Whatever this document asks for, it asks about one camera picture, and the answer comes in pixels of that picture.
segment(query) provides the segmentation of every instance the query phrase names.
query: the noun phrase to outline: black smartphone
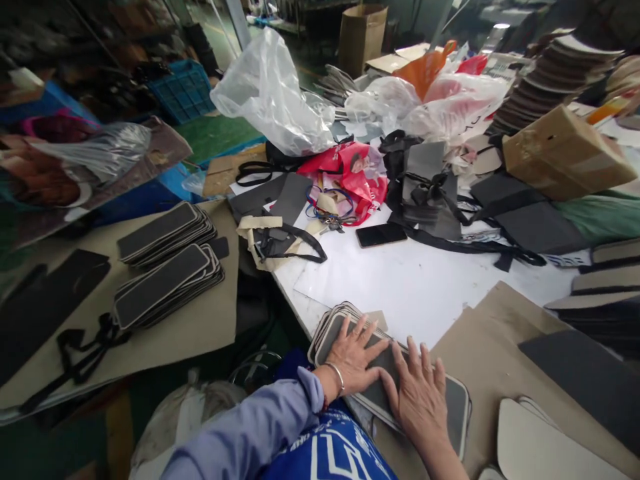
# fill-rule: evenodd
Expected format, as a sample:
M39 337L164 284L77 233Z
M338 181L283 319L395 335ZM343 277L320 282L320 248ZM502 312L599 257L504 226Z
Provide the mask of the black smartphone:
M360 247L369 248L407 239L404 229L396 223L365 227L355 231Z

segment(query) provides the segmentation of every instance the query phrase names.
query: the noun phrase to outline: silver bracelet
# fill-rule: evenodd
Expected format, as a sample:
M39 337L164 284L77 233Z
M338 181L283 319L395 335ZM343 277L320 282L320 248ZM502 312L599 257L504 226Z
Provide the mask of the silver bracelet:
M330 366L332 369L335 370L335 372L338 374L338 378L340 378L340 392L338 393L338 397L341 397L342 394L345 391L345 381L342 380L342 373L340 373L340 370L338 370L338 367L336 367L334 364L332 364L331 362L325 362L325 365Z

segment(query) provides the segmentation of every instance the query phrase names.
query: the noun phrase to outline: sleeve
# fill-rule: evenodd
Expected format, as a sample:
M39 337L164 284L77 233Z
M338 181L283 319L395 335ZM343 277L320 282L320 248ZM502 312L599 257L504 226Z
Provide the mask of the sleeve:
M298 378L262 387L205 424L196 438L176 449L162 479L255 478L282 448L318 424L322 385L302 367Z

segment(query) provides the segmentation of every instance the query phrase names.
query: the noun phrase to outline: hand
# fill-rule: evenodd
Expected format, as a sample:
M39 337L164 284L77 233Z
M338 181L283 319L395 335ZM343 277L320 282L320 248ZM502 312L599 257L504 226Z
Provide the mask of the hand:
M367 370L370 364L389 346L389 341L384 339L370 348L366 348L367 342L375 331L378 322L374 321L363 331L367 316L363 315L350 334L347 334L351 317L347 316L342 323L338 337L333 342L327 362L332 363L340 370L345 384L344 392L340 392L341 383L338 374L329 365L321 365L313 373L318 377L328 403L334 401L340 395L352 395L366 390L373 382L386 373L380 367Z
M407 338L409 364L400 346L393 342L393 357L400 372L399 392L388 372L381 375L395 418L406 436L418 449L451 447L447 431L446 377L442 360L431 366L427 346L420 345L421 357L411 337Z

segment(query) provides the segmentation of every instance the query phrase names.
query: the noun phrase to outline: blue crate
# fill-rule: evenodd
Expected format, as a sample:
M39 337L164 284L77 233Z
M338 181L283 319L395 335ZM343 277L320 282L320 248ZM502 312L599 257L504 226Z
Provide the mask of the blue crate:
M209 96L211 84L202 65L187 59L169 67L173 75L152 81L147 86L178 125L215 109Z

